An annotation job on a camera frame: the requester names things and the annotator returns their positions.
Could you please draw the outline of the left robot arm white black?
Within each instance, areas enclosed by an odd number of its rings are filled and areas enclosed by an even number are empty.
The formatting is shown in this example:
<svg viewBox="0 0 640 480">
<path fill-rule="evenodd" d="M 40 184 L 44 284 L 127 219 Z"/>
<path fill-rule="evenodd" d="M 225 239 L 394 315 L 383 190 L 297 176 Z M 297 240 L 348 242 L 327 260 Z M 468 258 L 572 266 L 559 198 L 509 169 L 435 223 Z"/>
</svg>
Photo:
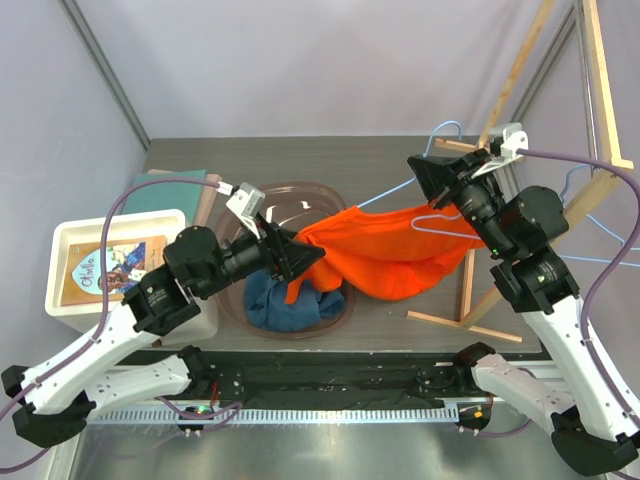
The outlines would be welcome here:
<svg viewBox="0 0 640 480">
<path fill-rule="evenodd" d="M 291 282 L 325 251 L 296 240 L 263 217 L 256 231 L 219 244 L 207 227 L 183 230 L 163 252 L 164 263 L 125 293 L 92 330 L 56 356 L 35 366 L 11 366 L 1 375 L 16 434 L 50 448 L 80 433 L 110 410 L 170 395 L 205 397 L 214 371 L 197 347 L 144 368 L 114 373 L 133 352 L 162 339 L 198 316 L 200 301 L 264 270 Z"/>
</svg>

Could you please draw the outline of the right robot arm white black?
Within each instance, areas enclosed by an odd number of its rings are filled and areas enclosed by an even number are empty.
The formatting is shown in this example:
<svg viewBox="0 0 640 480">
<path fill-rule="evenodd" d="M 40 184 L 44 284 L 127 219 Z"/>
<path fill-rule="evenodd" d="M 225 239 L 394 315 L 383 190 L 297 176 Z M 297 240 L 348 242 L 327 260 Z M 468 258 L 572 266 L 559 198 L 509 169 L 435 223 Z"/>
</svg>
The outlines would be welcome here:
<svg viewBox="0 0 640 480">
<path fill-rule="evenodd" d="M 589 321 L 593 298 L 580 288 L 551 241 L 569 229 L 559 195 L 530 186 L 505 200 L 490 154 L 407 161 L 430 205 L 454 206 L 497 260 L 501 296 L 542 341 L 568 388 L 557 391 L 482 343 L 460 351 L 457 391 L 502 398 L 544 430 L 564 462 L 583 476 L 617 472 L 639 457 L 639 399 Z"/>
</svg>

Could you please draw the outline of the orange t shirt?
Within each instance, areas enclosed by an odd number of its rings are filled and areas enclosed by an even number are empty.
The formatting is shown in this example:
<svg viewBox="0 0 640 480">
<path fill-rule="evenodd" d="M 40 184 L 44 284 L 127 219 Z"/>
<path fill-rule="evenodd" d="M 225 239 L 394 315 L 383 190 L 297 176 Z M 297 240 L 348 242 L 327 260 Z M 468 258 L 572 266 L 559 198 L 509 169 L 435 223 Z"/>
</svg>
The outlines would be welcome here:
<svg viewBox="0 0 640 480">
<path fill-rule="evenodd" d="M 296 239 L 325 255 L 288 285 L 288 304 L 305 282 L 320 292 L 347 282 L 376 299 L 407 299 L 453 273 L 468 251 L 485 247 L 453 205 L 441 212 L 424 204 L 387 213 L 354 206 L 305 227 Z"/>
</svg>

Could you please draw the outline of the blue t shirt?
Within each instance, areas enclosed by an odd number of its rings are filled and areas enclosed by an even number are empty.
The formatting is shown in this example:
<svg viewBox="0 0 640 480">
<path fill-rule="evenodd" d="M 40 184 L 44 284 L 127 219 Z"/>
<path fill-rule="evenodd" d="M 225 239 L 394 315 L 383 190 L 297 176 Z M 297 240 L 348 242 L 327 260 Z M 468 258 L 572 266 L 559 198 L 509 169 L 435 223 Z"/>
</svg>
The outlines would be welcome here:
<svg viewBox="0 0 640 480">
<path fill-rule="evenodd" d="M 288 284 L 260 270 L 247 278 L 244 308 L 253 327 L 294 333 L 318 325 L 322 320 L 342 314 L 346 301 L 339 290 L 321 292 L 304 280 L 292 304 L 286 303 Z"/>
</svg>

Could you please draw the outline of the light blue wire hanger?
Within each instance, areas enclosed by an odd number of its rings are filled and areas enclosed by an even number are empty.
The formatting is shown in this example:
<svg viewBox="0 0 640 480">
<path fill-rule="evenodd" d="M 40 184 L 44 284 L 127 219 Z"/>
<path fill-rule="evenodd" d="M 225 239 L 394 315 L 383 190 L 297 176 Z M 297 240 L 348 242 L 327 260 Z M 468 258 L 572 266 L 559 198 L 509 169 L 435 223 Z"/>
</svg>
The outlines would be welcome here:
<svg viewBox="0 0 640 480">
<path fill-rule="evenodd" d="M 571 168 L 565 175 L 565 181 L 564 181 L 564 185 L 563 188 L 559 194 L 559 197 L 563 203 L 564 206 L 567 206 L 569 203 L 569 200 L 567 198 L 568 194 L 570 193 L 571 190 L 571 179 L 572 176 L 579 170 L 585 169 L 585 168 L 590 168 L 589 165 L 584 165 L 584 164 L 580 164 L 578 166 L 575 166 L 573 168 Z M 606 235 L 608 235 L 609 237 L 615 239 L 621 246 L 623 246 L 626 243 L 626 240 L 621 237 L 620 235 L 618 235 L 617 233 L 615 233 L 614 231 L 612 231 L 611 229 L 609 229 L 606 225 L 604 225 L 602 222 L 600 222 L 594 215 L 592 214 L 588 214 L 587 215 L 587 219 L 593 223 L 598 229 L 600 229 L 602 232 L 604 232 Z M 565 255 L 566 259 L 570 259 L 570 260 L 577 260 L 577 261 L 584 261 L 584 262 L 590 262 L 590 263 L 599 263 L 599 264 L 608 264 L 609 261 L 606 259 L 600 259 L 600 258 L 592 258 L 592 257 L 579 257 L 579 256 L 571 256 L 571 255 Z M 629 267 L 629 268 L 639 268 L 639 264 L 638 263 L 633 263 L 633 262 L 625 262 L 622 261 L 620 263 L 621 266 L 625 266 L 625 267 Z"/>
</svg>

